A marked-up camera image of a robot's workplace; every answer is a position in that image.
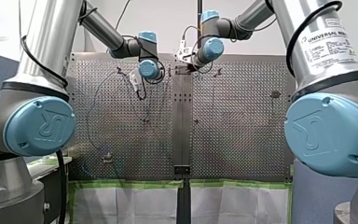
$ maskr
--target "pegboard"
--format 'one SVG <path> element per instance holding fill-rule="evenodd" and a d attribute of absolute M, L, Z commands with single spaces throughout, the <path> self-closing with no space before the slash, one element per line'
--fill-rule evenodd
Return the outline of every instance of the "pegboard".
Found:
<path fill-rule="evenodd" d="M 77 127 L 69 148 L 71 179 L 172 179 L 171 78 L 145 83 L 147 97 L 140 101 L 128 77 L 137 60 L 87 53 L 72 59 Z"/>
<path fill-rule="evenodd" d="M 293 155 L 283 133 L 289 105 L 283 57 L 223 56 L 210 73 L 192 75 L 191 92 L 183 92 L 192 99 L 189 111 L 175 106 L 180 92 L 173 89 L 185 84 L 175 82 L 178 63 L 168 54 L 160 59 L 167 76 L 159 85 L 145 84 L 147 98 L 140 101 L 128 77 L 117 72 L 128 74 L 136 59 L 73 54 L 71 179 L 174 179 L 173 166 L 189 161 L 190 178 L 287 181 Z M 177 116 L 191 126 L 188 144 L 179 147 L 172 122 Z"/>
<path fill-rule="evenodd" d="M 282 57 L 231 56 L 193 79 L 192 178 L 287 181 L 283 131 L 288 72 Z"/>

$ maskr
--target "wall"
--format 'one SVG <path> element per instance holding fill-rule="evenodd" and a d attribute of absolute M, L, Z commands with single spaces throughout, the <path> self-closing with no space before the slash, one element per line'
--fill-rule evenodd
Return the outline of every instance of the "wall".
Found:
<path fill-rule="evenodd" d="M 89 0 L 108 21 L 116 26 L 127 0 Z M 235 18 L 254 0 L 204 0 L 204 10 L 216 9 L 222 17 Z M 351 34 L 358 53 L 358 0 L 343 0 L 341 19 Z M 22 33 L 26 34 L 34 8 L 34 0 L 21 0 Z M 18 1 L 0 0 L 0 55 L 14 60 L 20 58 Z M 196 0 L 131 0 L 118 30 L 123 35 L 137 35 L 143 30 L 158 34 L 158 51 L 175 53 L 182 32 L 188 25 L 197 24 Z M 188 45 L 196 41 L 197 33 L 187 33 Z M 79 27 L 74 51 L 105 52 L 106 47 Z M 228 54 L 284 55 L 285 47 L 277 23 L 267 30 L 254 34 L 249 41 L 230 43 L 226 40 Z"/>

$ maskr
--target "silver robot arm segment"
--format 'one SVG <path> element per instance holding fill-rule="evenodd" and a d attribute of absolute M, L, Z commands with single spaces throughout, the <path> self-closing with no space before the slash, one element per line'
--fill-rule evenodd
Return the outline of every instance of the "silver robot arm segment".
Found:
<path fill-rule="evenodd" d="M 155 33 L 141 32 L 126 40 L 83 0 L 38 0 L 23 38 L 26 53 L 17 75 L 0 91 L 0 154 L 48 155 L 74 133 L 76 118 L 66 103 L 65 75 L 78 21 L 110 48 L 113 57 L 139 57 L 143 78 L 161 77 Z"/>

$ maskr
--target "robotic arm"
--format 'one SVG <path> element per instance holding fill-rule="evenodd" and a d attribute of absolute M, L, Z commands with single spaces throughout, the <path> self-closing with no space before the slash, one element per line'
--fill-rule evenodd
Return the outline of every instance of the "robotic arm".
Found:
<path fill-rule="evenodd" d="M 112 57 L 139 57 L 140 76 L 161 78 L 156 34 L 141 32 L 125 39 L 96 9 L 83 0 L 36 2 L 29 34 L 22 42 L 27 54 L 22 54 L 17 75 L 6 80 L 0 92 L 0 154 L 44 156 L 71 138 L 76 118 L 66 103 L 65 74 L 78 21 L 109 48 Z"/>
<path fill-rule="evenodd" d="M 316 172 L 358 177 L 358 61 L 337 14 L 341 6 L 332 0 L 256 0 L 233 21 L 206 11 L 200 49 L 194 54 L 182 41 L 177 57 L 200 68 L 223 54 L 220 38 L 249 39 L 275 13 L 296 78 L 284 123 L 289 147 Z"/>

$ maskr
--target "blue joint cap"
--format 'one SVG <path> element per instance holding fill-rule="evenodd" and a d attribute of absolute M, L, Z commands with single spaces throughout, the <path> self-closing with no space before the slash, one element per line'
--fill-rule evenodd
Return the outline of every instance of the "blue joint cap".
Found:
<path fill-rule="evenodd" d="M 310 169 L 358 177 L 358 104 L 342 96 L 312 93 L 289 108 L 284 134 L 294 154 Z"/>
<path fill-rule="evenodd" d="M 60 150 L 72 137 L 75 114 L 64 100 L 34 98 L 13 112 L 4 129 L 6 147 L 21 156 L 46 156 Z"/>
<path fill-rule="evenodd" d="M 219 17 L 219 12 L 217 12 L 216 10 L 204 11 L 201 15 L 201 22 L 204 23 L 216 17 Z"/>
<path fill-rule="evenodd" d="M 158 67 L 155 62 L 146 59 L 138 65 L 139 74 L 146 79 L 155 79 L 158 77 Z"/>
<path fill-rule="evenodd" d="M 138 34 L 139 38 L 157 44 L 157 35 L 153 31 L 142 31 Z"/>
<path fill-rule="evenodd" d="M 217 37 L 212 37 L 206 41 L 203 47 L 203 53 L 207 60 L 213 61 L 218 59 L 225 51 L 223 41 Z"/>

